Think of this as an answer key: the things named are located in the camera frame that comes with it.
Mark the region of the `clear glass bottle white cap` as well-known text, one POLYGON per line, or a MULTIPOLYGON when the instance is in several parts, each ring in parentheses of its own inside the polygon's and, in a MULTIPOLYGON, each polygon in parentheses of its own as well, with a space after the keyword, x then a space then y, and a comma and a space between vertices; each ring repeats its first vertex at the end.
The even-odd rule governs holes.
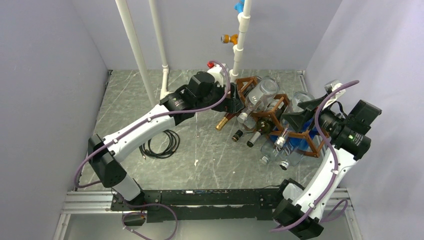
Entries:
POLYGON ((277 148, 287 146, 289 142, 289 133, 303 133, 312 123, 312 117, 304 113, 304 109, 299 106, 300 103, 308 102, 314 99, 314 96, 305 91, 297 91, 293 94, 289 105, 284 110, 280 118, 280 124, 283 127, 282 133, 278 136, 274 145, 277 148))

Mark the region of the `clear glass bottle silver cap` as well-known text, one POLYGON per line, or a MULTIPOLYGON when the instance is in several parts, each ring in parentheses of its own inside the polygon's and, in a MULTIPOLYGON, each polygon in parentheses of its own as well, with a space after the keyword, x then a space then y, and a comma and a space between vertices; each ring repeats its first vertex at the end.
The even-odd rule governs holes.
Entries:
POLYGON ((237 121, 244 124, 249 115, 265 110, 279 90, 279 83, 275 79, 263 77, 245 98, 245 108, 238 115, 237 121))

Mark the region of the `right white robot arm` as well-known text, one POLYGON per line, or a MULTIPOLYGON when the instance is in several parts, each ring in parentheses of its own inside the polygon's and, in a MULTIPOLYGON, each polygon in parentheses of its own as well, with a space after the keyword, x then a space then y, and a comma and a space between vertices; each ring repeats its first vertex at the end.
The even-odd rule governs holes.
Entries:
POLYGON ((278 204, 272 219, 278 224, 272 233, 289 231, 300 240, 318 237, 324 230, 322 223, 336 220, 348 207, 347 200, 340 200, 324 215, 328 201, 349 170, 368 152, 371 139, 366 136, 371 123, 382 110, 364 100, 359 100, 349 114, 343 106, 339 113, 331 110, 346 89, 359 80, 342 84, 338 81, 326 86, 326 95, 299 103, 300 111, 284 113, 294 132, 298 133, 307 121, 316 129, 327 146, 322 163, 306 187, 296 181, 285 180, 282 189, 275 194, 278 204))

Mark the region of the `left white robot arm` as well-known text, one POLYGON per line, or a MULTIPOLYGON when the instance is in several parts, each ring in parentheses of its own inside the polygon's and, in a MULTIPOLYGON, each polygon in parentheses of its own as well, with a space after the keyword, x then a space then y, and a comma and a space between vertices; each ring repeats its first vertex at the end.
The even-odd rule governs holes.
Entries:
POLYGON ((105 137, 98 134, 90 137, 88 162, 105 188, 114 189, 129 209, 137 210, 145 202, 145 193, 121 162, 156 135, 192 118, 197 112, 236 113, 236 92, 235 83, 220 85, 212 74, 199 71, 187 84, 166 95, 130 125, 105 137))

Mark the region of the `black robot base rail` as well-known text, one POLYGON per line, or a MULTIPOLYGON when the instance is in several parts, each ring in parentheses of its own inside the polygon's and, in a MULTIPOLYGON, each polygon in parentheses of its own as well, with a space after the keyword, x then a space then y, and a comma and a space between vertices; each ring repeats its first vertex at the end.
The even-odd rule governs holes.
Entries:
POLYGON ((148 223, 184 220, 272 219, 283 199, 276 188, 145 190, 142 210, 148 223))

